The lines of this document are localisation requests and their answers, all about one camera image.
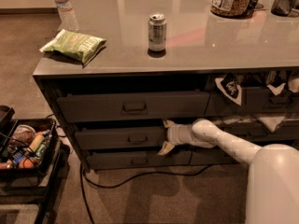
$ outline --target robotic arm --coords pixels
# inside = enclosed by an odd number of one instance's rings
[[[297,149],[277,144],[260,147],[220,130],[206,119],[192,125],[190,136],[198,139],[197,146],[218,146],[236,161],[249,165],[246,224],[299,223]]]

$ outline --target green chip bag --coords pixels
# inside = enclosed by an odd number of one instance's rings
[[[103,38],[63,29],[40,51],[59,51],[65,56],[81,61],[85,66],[104,47],[105,43],[106,40]]]

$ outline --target power cord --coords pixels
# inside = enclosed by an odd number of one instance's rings
[[[82,166],[82,164],[80,165],[80,184],[81,184],[81,191],[82,191],[82,196],[83,196],[83,201],[84,201],[84,204],[85,204],[85,207],[86,207],[86,210],[87,210],[87,213],[88,213],[88,216],[89,216],[89,219],[91,221],[92,224],[94,224],[94,220],[93,220],[93,215],[91,213],[91,209],[87,203],[87,199],[86,199],[86,195],[85,195],[85,189],[84,189],[84,186],[83,186],[83,177],[84,179],[92,186],[95,186],[97,188],[100,188],[100,189],[114,189],[114,188],[118,188],[122,185],[124,185],[125,183],[137,178],[137,177],[140,177],[140,176],[143,176],[143,175],[155,175],[155,174],[159,174],[159,175],[179,175],[179,176],[196,176],[196,175],[200,175],[201,173],[203,173],[206,169],[212,167],[214,164],[209,164],[207,166],[205,166],[204,168],[202,168],[201,170],[199,170],[198,172],[196,173],[193,173],[193,174],[182,174],[182,173],[170,173],[170,172],[163,172],[163,171],[153,171],[153,172],[146,172],[146,173],[141,173],[141,174],[138,174],[138,175],[133,175],[131,177],[129,177],[128,179],[120,182],[119,184],[116,184],[116,185],[113,185],[113,186],[105,186],[105,185],[100,185],[100,184],[96,184],[94,182],[92,182],[87,176],[86,176],[86,171],[84,169],[84,167]]]

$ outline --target baseboard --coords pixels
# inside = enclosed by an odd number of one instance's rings
[[[0,14],[57,14],[57,8],[0,8]]]

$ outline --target floor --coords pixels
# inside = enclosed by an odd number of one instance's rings
[[[51,114],[32,74],[43,55],[39,49],[55,36],[59,24],[57,14],[0,15],[0,105],[13,107],[16,119],[43,119]],[[67,178],[45,223],[91,223],[81,193],[80,162],[74,151],[69,155],[68,165]],[[190,174],[202,168],[91,171],[87,177],[95,183],[112,186],[148,171]],[[92,187],[84,179],[83,186],[94,223],[245,221],[247,167],[239,164],[214,165],[197,176],[143,175],[114,189]]]

